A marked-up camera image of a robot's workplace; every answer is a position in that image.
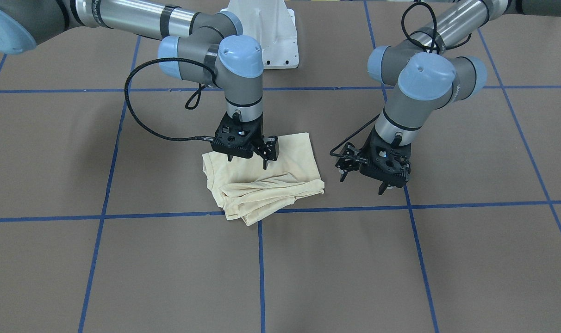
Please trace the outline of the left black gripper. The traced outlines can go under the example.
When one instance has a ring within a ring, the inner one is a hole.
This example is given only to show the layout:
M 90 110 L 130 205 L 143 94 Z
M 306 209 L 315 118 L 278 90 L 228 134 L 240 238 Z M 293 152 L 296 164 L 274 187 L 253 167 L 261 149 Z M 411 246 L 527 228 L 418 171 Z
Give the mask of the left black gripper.
M 384 194 L 390 187 L 402 188 L 410 179 L 411 144 L 392 147 L 371 130 L 362 150 L 346 142 L 339 154 L 336 154 L 335 167 L 340 172 L 343 183 L 349 172 L 359 171 L 362 175 L 381 181 L 378 195 Z

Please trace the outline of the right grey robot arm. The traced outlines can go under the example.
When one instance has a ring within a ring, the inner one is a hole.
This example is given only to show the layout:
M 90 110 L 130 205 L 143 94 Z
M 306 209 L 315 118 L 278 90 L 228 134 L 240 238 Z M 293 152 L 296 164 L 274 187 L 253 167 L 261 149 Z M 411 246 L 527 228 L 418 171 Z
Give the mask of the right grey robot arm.
M 160 41 L 157 58 L 132 70 L 124 86 L 131 116 L 152 135 L 187 141 L 150 129 L 132 108 L 132 79 L 159 64 L 165 74 L 198 84 L 196 101 L 205 88 L 224 91 L 227 111 L 215 135 L 194 140 L 208 141 L 228 160 L 256 154 L 266 168 L 278 159 L 278 137 L 263 134 L 263 51 L 257 40 L 244 34 L 234 13 L 194 12 L 150 0 L 0 0 L 0 51 L 7 55 L 33 50 L 75 27 L 111 28 Z

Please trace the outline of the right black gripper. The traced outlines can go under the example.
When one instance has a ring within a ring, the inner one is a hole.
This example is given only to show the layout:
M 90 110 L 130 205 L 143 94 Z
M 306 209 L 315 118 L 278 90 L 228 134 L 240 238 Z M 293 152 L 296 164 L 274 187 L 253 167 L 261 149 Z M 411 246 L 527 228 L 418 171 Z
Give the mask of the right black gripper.
M 228 162 L 234 156 L 249 159 L 256 153 L 266 170 L 270 161 L 278 160 L 278 137 L 263 136 L 263 116 L 251 122 L 241 122 L 236 116 L 225 114 L 215 132 L 211 148 L 226 154 Z

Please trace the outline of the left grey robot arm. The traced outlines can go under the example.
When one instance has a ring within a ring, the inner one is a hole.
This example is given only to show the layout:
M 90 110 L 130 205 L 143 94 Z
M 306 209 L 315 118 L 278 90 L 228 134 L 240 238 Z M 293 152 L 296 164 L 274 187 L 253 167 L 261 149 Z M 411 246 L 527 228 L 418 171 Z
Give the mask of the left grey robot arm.
M 349 138 L 333 148 L 341 181 L 359 172 L 380 181 L 378 194 L 402 188 L 410 179 L 411 144 L 430 114 L 448 104 L 467 99 L 486 84 L 484 63 L 475 57 L 444 57 L 470 40 L 471 34 L 504 14 L 561 17 L 561 0 L 459 0 L 441 15 L 425 2 L 412 5 L 428 9 L 431 21 L 408 32 L 397 46 L 376 47 L 368 58 L 369 76 L 393 87 L 374 128 L 361 148 Z

